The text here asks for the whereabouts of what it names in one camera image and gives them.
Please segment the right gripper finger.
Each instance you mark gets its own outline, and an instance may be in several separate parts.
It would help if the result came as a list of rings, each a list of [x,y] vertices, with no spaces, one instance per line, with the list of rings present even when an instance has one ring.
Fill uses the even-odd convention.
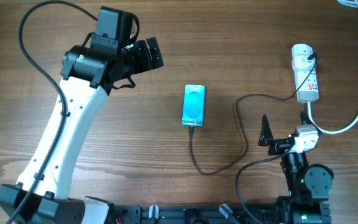
[[[301,124],[302,125],[307,125],[307,124],[310,124],[310,125],[313,125],[317,132],[318,132],[318,135],[322,135],[322,132],[321,130],[317,127],[317,125],[315,125],[308,117],[306,111],[300,111],[300,120],[301,120]]]
[[[259,146],[269,146],[273,144],[273,134],[270,129],[269,120],[266,114],[262,117],[262,127],[260,132],[260,137],[258,141]]]

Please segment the blue Galaxy smartphone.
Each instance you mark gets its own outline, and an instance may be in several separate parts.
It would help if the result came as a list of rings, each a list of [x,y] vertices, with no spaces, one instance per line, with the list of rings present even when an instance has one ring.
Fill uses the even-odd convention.
[[[183,97],[181,124],[202,126],[204,120],[206,88],[204,85],[186,84]]]

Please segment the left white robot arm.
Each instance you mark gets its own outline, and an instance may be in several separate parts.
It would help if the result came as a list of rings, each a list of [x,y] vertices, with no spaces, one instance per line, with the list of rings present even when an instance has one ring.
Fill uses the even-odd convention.
[[[62,58],[58,96],[30,162],[15,184],[0,186],[0,207],[9,223],[119,223],[114,204],[70,197],[77,158],[92,122],[115,83],[134,88],[132,76],[163,66],[155,37],[138,38],[130,12],[101,7],[96,30]]]

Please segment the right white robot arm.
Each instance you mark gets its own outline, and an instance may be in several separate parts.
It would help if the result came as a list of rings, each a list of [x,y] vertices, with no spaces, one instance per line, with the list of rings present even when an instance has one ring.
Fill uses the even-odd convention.
[[[331,223],[329,191],[333,171],[322,164],[310,165],[306,153],[317,146],[319,131],[301,112],[301,125],[287,138],[275,139],[267,115],[262,117],[259,146],[268,147],[268,155],[281,158],[289,196],[277,198],[277,223]]]

